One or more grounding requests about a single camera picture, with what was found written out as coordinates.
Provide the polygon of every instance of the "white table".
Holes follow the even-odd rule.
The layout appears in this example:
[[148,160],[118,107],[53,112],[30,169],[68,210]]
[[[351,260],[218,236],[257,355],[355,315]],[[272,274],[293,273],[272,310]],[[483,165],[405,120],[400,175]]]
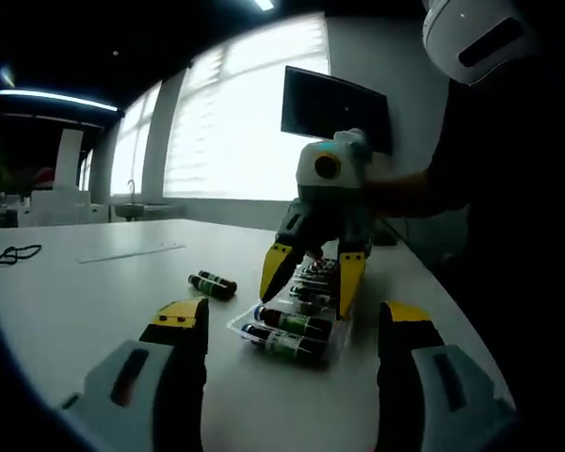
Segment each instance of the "white table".
[[[210,451],[356,451],[378,427],[377,312],[385,299],[425,308],[447,344],[459,345],[511,401],[488,349],[440,284],[404,245],[374,249],[354,328],[326,372],[264,359],[226,329],[258,299],[274,233],[165,220],[0,230],[7,246],[43,245],[30,261],[0,268],[0,325],[24,372],[55,406],[83,389],[88,371],[126,339],[137,339],[165,304],[195,294],[186,278],[206,269],[238,282],[234,299],[210,302],[202,437]],[[186,248],[78,264],[94,252],[140,243]]]

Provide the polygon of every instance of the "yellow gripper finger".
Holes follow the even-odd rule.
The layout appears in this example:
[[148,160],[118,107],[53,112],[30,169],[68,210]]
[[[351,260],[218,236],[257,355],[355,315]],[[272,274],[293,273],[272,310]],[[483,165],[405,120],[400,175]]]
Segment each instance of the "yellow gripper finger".
[[269,301],[271,299],[271,297],[265,299],[266,295],[269,295],[266,293],[267,289],[272,284],[274,275],[291,252],[291,249],[288,245],[275,242],[267,251],[266,258],[264,259],[264,268],[262,269],[262,283],[260,285],[260,299],[262,301]]
[[341,286],[339,288],[337,318],[347,319],[349,318],[349,308],[366,267],[366,256],[363,252],[343,252],[339,255],[339,266],[341,267]]

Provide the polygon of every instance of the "dark sleeve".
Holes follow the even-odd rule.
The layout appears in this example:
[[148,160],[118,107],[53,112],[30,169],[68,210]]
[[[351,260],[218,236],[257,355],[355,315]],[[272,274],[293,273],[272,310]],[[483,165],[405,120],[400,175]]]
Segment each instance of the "dark sleeve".
[[476,177],[476,110],[476,93],[450,81],[442,132],[427,170],[428,193],[442,210],[458,210],[470,201]]

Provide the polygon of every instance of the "window blind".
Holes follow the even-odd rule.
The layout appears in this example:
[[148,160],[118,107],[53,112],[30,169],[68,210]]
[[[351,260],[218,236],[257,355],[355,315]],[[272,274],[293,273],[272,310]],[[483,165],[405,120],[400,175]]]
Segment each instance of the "window blind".
[[130,105],[121,120],[111,167],[111,196],[130,193],[130,180],[134,181],[136,193],[142,191],[144,155],[160,89],[161,82]]
[[88,191],[90,187],[90,167],[92,166],[92,150],[86,155],[82,161],[82,166],[79,170],[79,184],[77,187],[80,191]]
[[198,57],[169,136],[165,197],[287,201],[313,138],[281,132],[284,68],[329,73],[322,15],[258,30]]

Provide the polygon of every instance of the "white helmet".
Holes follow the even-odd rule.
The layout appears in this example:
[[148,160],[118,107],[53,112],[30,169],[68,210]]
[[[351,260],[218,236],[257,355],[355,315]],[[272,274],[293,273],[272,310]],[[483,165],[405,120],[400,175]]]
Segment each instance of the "white helmet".
[[472,85],[513,59],[535,52],[531,25],[512,0],[424,0],[423,45],[454,80]]

